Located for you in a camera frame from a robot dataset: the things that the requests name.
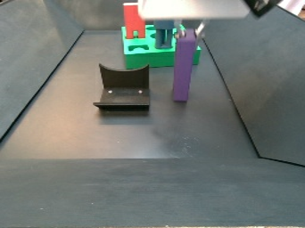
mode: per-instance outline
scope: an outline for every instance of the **black holder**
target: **black holder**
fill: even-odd
[[[102,64],[100,66],[104,92],[101,101],[94,105],[101,109],[148,109],[150,104],[149,65],[130,70],[110,69]]]

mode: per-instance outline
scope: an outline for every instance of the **green block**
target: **green block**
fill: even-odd
[[[146,25],[148,37],[126,39],[126,27],[122,27],[122,38],[126,56],[126,68],[137,69],[149,64],[149,67],[172,67],[176,63],[176,42],[173,38],[173,48],[157,49],[156,48],[156,27],[154,25]],[[203,49],[199,47],[193,64],[197,65],[200,62]]]

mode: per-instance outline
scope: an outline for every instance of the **purple block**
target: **purple block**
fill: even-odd
[[[196,41],[195,29],[186,29],[186,37],[177,40],[173,88],[173,100],[176,102],[186,102],[189,99]]]

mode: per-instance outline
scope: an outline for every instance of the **white robot part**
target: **white robot part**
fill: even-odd
[[[244,18],[249,8],[244,0],[138,0],[145,20],[201,20]]]

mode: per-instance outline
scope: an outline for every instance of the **gray wall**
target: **gray wall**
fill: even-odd
[[[279,7],[212,21],[207,43],[260,155],[305,165],[305,22]]]
[[[124,3],[137,0],[55,0],[86,30],[114,30],[125,26]]]
[[[0,139],[81,34],[51,0],[0,5]]]

